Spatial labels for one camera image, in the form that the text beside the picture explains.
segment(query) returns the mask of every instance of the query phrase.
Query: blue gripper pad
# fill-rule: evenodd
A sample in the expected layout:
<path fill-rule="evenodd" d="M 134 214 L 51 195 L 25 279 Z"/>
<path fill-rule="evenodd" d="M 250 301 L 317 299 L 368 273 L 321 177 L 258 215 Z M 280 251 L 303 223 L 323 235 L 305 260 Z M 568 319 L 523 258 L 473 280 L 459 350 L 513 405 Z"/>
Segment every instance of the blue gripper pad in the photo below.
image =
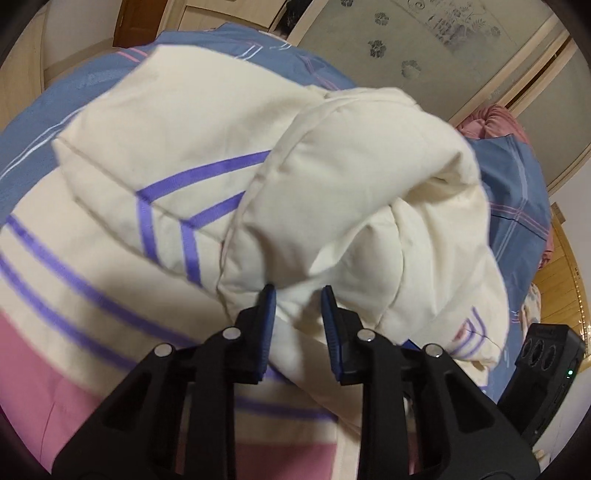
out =
<path fill-rule="evenodd" d="M 256 374 L 262 380 L 267 363 L 269 362 L 269 350 L 271 349 L 271 338 L 273 336 L 273 324 L 275 323 L 275 309 L 277 307 L 277 292 L 272 285 L 267 285 L 262 291 L 259 301 L 259 308 L 262 309 L 257 316 L 262 319 L 261 324 L 261 351 L 256 365 Z"/>
<path fill-rule="evenodd" d="M 320 295 L 320 307 L 324 321 L 324 334 L 329 347 L 330 369 L 334 373 L 336 381 L 340 382 L 343 377 L 343 358 L 341 356 L 341 344 L 333 309 L 331 308 L 330 294 L 327 287 L 322 289 Z"/>

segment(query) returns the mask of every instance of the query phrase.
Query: wardrobe door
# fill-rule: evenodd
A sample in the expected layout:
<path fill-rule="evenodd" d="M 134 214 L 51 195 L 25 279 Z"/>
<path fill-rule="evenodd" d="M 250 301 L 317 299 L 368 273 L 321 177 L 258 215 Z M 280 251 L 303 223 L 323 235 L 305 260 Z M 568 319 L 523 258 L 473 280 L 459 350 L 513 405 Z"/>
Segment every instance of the wardrobe door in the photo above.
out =
<path fill-rule="evenodd" d="M 589 156 L 591 72 L 583 54 L 576 49 L 547 87 L 534 99 L 525 98 L 529 103 L 525 109 L 519 103 L 512 108 L 518 107 L 517 118 L 531 140 L 546 183 L 553 187 Z"/>
<path fill-rule="evenodd" d="M 317 2 L 325 0 L 308 10 Z M 298 46 L 359 86 L 400 87 L 448 120 L 540 29 L 536 45 L 557 25 L 540 0 L 328 0 L 289 40 L 301 36 Z"/>

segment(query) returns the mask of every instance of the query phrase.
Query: metal screw head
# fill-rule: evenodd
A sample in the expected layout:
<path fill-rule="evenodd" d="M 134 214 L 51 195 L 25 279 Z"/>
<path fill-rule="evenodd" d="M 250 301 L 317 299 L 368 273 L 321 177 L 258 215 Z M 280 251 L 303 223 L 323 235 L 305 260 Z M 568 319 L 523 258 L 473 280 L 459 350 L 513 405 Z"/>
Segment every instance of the metal screw head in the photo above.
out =
<path fill-rule="evenodd" d="M 173 346 L 168 343 L 161 343 L 160 345 L 156 345 L 154 353 L 156 356 L 169 356 L 173 353 Z"/>
<path fill-rule="evenodd" d="M 237 338 L 240 338 L 240 335 L 242 335 L 242 332 L 240 331 L 240 328 L 236 327 L 228 327 L 222 333 L 222 336 L 226 340 L 236 340 Z"/>
<path fill-rule="evenodd" d="M 443 348 L 441 348 L 436 343 L 429 343 L 429 345 L 427 345 L 425 347 L 425 353 L 429 356 L 434 356 L 435 358 L 439 358 L 440 356 L 443 355 Z"/>
<path fill-rule="evenodd" d="M 357 332 L 357 338 L 362 342 L 371 342 L 375 338 L 375 332 L 364 328 Z"/>

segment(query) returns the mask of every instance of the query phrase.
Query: wooden door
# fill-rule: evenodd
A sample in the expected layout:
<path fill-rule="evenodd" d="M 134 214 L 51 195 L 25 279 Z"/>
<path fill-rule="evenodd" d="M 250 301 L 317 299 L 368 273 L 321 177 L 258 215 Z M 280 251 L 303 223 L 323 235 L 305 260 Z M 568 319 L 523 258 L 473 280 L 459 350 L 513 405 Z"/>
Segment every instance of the wooden door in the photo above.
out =
<path fill-rule="evenodd" d="M 115 28 L 114 47 L 135 47 L 153 42 L 167 0 L 123 0 Z"/>

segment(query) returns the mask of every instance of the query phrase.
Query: blue bed sheet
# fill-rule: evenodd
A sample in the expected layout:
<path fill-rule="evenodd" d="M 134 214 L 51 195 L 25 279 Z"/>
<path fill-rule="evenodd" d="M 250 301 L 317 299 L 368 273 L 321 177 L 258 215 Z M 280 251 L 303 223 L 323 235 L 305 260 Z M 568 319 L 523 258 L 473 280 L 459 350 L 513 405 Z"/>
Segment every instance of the blue bed sheet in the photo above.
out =
<path fill-rule="evenodd" d="M 33 185 L 57 167 L 51 140 L 78 109 L 113 88 L 158 45 L 194 45 L 256 63 L 301 85 L 355 87 L 320 57 L 276 37 L 227 23 L 204 32 L 164 32 L 154 43 L 92 60 L 51 85 L 0 135 L 0 226 Z"/>
<path fill-rule="evenodd" d="M 235 24 L 209 32 L 166 32 L 156 42 L 122 49 L 90 61 L 56 82 L 14 119 L 0 135 L 0 226 L 18 201 L 57 167 L 51 140 L 79 109 L 106 92 L 160 44 L 186 44 L 216 50 L 268 68 L 301 85 L 330 90 L 355 85 L 315 55 L 275 37 Z M 545 245 L 550 208 L 541 170 L 530 148 L 512 136 L 470 141 L 491 200 L 491 247 L 509 294 L 519 310 Z M 501 364 L 491 375 L 487 395 L 497 400 L 513 372 L 521 328 L 511 323 Z"/>
<path fill-rule="evenodd" d="M 509 297 L 509 335 L 486 394 L 498 401 L 515 370 L 523 334 L 518 320 L 550 232 L 550 202 L 531 147 L 513 135 L 468 141 L 491 204 L 489 244 Z"/>

